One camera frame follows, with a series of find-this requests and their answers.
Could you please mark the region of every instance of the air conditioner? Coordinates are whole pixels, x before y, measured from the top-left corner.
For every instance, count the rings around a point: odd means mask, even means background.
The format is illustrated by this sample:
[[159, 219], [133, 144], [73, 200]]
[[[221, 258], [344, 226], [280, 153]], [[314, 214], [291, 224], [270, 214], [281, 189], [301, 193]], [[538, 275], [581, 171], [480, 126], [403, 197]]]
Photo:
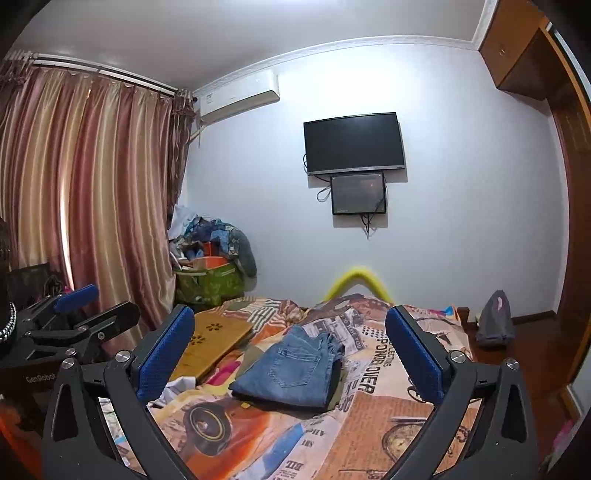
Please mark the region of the air conditioner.
[[279, 101], [279, 84], [272, 70], [230, 82], [200, 99], [201, 120], [210, 125], [232, 115]]

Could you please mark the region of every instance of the bedsheet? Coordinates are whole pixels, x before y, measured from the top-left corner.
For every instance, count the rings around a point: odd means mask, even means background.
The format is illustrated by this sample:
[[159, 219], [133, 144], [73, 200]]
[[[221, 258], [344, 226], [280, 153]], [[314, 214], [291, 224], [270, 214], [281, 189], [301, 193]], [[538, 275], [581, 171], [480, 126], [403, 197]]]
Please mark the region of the bedsheet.
[[[258, 330], [227, 354], [203, 384], [164, 408], [151, 409], [152, 415], [200, 480], [379, 479], [433, 409], [416, 394], [386, 336], [384, 319], [390, 306], [360, 294], [333, 299], [307, 312], [285, 300], [247, 297], [226, 303], [216, 312], [258, 322]], [[407, 310], [446, 349], [471, 357], [455, 308], [407, 306]], [[293, 323], [312, 336], [332, 332], [345, 346], [345, 384], [332, 411], [318, 415], [274, 410], [239, 401], [228, 390], [245, 348], [251, 344], [268, 348]], [[438, 471], [455, 463], [477, 411], [476, 405], [468, 408]], [[126, 464], [142, 472], [125, 438], [116, 444]]]

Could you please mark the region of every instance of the blue jeans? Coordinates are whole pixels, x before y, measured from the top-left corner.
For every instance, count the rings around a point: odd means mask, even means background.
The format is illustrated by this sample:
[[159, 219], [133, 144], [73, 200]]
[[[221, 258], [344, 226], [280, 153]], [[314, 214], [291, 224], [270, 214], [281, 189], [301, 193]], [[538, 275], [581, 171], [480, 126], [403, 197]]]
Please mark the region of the blue jeans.
[[331, 333], [311, 338], [300, 325], [294, 325], [281, 342], [269, 347], [229, 388], [262, 400], [326, 408], [333, 364], [344, 351]]

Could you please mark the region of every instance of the television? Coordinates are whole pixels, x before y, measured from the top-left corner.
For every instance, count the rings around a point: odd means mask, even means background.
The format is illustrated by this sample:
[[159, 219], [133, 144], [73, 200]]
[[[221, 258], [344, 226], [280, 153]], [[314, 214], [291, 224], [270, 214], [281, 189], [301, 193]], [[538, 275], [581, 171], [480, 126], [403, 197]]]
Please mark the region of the television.
[[304, 123], [308, 175], [405, 168], [395, 113]]
[[384, 173], [364, 171], [330, 177], [333, 215], [386, 213]]

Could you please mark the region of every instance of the yellow foam tube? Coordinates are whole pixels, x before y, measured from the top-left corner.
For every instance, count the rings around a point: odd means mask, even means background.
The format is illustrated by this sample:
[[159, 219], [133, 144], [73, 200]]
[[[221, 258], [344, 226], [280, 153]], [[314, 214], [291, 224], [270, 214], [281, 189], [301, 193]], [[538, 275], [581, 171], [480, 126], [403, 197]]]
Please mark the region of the yellow foam tube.
[[387, 301], [388, 303], [394, 303], [388, 292], [384, 288], [382, 282], [380, 282], [379, 278], [376, 277], [373, 273], [371, 273], [365, 267], [353, 267], [347, 273], [345, 273], [342, 277], [340, 277], [329, 292], [324, 297], [323, 301], [332, 300], [336, 296], [341, 293], [347, 285], [349, 285], [353, 280], [357, 279], [364, 280], [367, 283], [369, 289], [373, 292], [373, 294], [379, 298], [380, 300]]

